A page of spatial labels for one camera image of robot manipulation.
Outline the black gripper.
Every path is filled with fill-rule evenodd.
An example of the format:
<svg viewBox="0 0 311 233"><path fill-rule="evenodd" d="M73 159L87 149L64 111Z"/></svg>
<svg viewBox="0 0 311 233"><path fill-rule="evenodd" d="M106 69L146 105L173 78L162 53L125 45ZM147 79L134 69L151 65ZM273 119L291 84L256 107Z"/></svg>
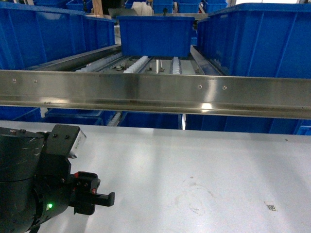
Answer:
<svg viewBox="0 0 311 233"><path fill-rule="evenodd" d="M35 177L35 221L47 221L69 206L74 213L92 215L95 206L113 206L115 192L97 194L100 180L97 174L78 171L71 173L71 163L65 156L42 155Z"/></svg>

